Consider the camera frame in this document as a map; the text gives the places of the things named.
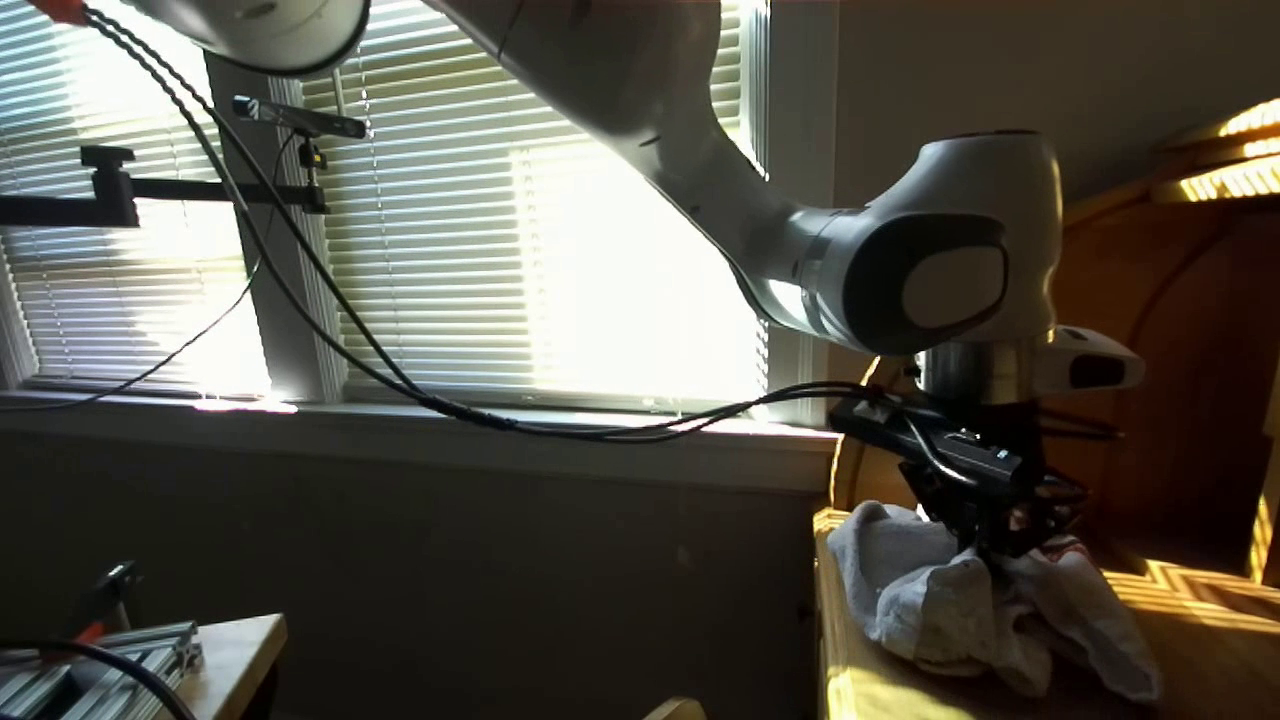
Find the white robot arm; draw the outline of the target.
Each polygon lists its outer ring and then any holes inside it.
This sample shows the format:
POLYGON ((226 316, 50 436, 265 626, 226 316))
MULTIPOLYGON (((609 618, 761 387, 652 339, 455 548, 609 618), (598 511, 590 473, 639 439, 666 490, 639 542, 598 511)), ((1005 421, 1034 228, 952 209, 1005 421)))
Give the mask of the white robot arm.
POLYGON ((917 387, 848 387, 826 423, 901 457, 960 542, 1025 556, 1082 489, 1043 464, 1048 393, 1126 387, 1144 358, 1050 313, 1061 163, 1034 132, 941 135, 859 209, 789 198, 712 110, 720 0, 422 0, 512 81, 628 159, 727 260, 765 319, 917 387))

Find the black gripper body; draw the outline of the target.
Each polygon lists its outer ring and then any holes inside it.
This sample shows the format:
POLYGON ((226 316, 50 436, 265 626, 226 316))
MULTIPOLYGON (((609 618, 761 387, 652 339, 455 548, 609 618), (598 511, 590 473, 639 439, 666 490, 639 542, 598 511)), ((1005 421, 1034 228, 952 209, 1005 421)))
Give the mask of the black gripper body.
POLYGON ((1082 489, 1043 459, 1034 405, 991 405, 971 415, 904 409, 901 429, 911 496, 962 548, 1025 556, 1074 529, 1082 489))

